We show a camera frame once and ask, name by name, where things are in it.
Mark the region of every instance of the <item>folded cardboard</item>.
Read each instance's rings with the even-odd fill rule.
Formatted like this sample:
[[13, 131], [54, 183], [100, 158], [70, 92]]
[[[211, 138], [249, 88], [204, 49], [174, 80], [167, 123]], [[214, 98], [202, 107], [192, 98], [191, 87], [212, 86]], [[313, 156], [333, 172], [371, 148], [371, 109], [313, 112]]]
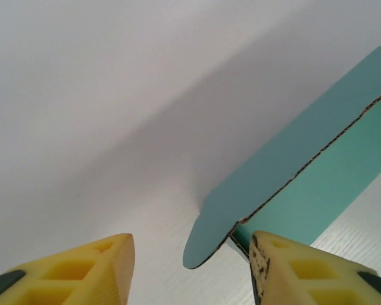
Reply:
[[381, 47], [206, 197], [184, 266], [254, 231], [310, 245], [381, 172]]

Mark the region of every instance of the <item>white backdrop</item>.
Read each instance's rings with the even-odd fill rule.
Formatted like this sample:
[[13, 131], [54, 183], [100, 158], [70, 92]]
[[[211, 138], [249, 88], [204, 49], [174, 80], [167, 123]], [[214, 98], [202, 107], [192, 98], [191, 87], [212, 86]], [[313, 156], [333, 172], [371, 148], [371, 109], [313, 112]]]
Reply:
[[206, 193], [381, 44], [381, 0], [0, 0], [0, 272], [132, 232], [131, 304], [251, 304]]

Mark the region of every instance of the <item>corrugated cardboard edge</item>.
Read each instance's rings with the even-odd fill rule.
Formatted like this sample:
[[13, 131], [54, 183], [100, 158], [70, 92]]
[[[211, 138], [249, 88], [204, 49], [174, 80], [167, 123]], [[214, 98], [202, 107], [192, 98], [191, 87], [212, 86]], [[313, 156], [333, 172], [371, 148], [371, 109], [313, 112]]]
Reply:
[[294, 181], [315, 159], [317, 159], [323, 151], [325, 151], [327, 148], [329, 148], [334, 142], [336, 142], [347, 130], [349, 130], [351, 127], [354, 126], [368, 111], [370, 111], [379, 101], [381, 101], [381, 95], [377, 97], [375, 100], [373, 100], [370, 104], [368, 104], [360, 113], [360, 115], [354, 119], [350, 124], [348, 124], [336, 137], [334, 137], [331, 141], [329, 141], [322, 149], [320, 149], [319, 152], [317, 152], [316, 155], [314, 155], [292, 178], [290, 178], [283, 186], [281, 186], [273, 195], [271, 195], [270, 198], [264, 201], [254, 212], [249, 214], [249, 216], [237, 221], [232, 229], [227, 233], [225, 238], [217, 245], [216, 249], [209, 255], [207, 258], [205, 258], [204, 261], [202, 261], [198, 266], [195, 268], [198, 268], [199, 266], [203, 265], [210, 257], [213, 256], [217, 252], [217, 250], [225, 243], [227, 238], [231, 238], [234, 244], [244, 253], [244, 255], [248, 258], [249, 255], [247, 251], [240, 245], [240, 243], [233, 237], [233, 233], [235, 232], [237, 226], [239, 224], [245, 224], [248, 222], [257, 212], [259, 212], [263, 207], [265, 207], [268, 202], [270, 202], [275, 196], [277, 196], [284, 188], [286, 188], [292, 181]]

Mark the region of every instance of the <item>yellow foam pad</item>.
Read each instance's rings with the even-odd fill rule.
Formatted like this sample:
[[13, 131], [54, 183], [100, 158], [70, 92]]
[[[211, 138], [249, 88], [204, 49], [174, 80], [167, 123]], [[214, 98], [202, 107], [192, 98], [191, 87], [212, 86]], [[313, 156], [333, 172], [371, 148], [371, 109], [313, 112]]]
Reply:
[[0, 294], [0, 305], [122, 305], [134, 269], [131, 234], [118, 234], [22, 264], [25, 276]]
[[253, 234], [250, 265], [260, 305], [381, 305], [359, 276], [374, 270], [274, 234]]

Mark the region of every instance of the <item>cardboard box flap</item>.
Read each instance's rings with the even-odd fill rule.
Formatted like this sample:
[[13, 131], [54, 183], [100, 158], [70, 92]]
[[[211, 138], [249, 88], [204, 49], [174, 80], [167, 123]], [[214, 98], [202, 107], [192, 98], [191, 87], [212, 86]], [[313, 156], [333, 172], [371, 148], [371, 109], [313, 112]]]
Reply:
[[294, 179], [381, 96], [381, 47], [334, 84], [206, 197], [183, 264], [207, 261], [238, 223]]

